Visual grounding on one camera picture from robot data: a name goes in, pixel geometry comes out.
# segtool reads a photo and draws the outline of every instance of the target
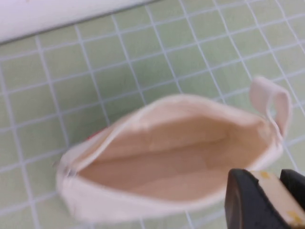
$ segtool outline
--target pouch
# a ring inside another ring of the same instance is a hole
[[[292,114],[287,90],[263,77],[253,80],[249,95],[261,115],[172,95],[72,147],[57,171],[70,213],[81,221],[119,223],[224,199],[230,169],[260,170],[281,156]]]

